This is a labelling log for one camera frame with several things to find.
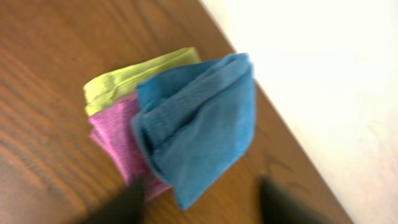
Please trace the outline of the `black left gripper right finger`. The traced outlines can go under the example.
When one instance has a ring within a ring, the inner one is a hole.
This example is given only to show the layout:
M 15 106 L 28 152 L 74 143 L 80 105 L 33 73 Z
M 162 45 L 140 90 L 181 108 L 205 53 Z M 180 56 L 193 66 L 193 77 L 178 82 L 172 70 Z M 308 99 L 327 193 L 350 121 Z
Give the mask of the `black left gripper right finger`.
M 331 223 L 321 213 L 288 196 L 269 177 L 261 178 L 259 206 L 264 224 Z

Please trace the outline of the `blue microfiber cloth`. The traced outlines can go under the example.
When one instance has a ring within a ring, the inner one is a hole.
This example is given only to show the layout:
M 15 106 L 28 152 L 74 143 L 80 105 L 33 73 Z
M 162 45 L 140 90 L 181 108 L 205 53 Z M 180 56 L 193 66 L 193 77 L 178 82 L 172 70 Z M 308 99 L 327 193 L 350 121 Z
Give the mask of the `blue microfiber cloth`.
M 180 208 L 189 208 L 249 147 L 256 120 L 252 72 L 248 54 L 229 54 L 137 86 L 134 139 Z

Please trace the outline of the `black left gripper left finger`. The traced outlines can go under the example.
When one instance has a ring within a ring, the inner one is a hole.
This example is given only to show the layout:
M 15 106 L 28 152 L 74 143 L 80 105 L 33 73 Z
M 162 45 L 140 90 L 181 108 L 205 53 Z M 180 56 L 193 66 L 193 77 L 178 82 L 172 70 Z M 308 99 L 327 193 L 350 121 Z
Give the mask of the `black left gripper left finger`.
M 81 224 L 141 224 L 144 221 L 145 188 L 136 179 L 106 205 L 82 220 Z

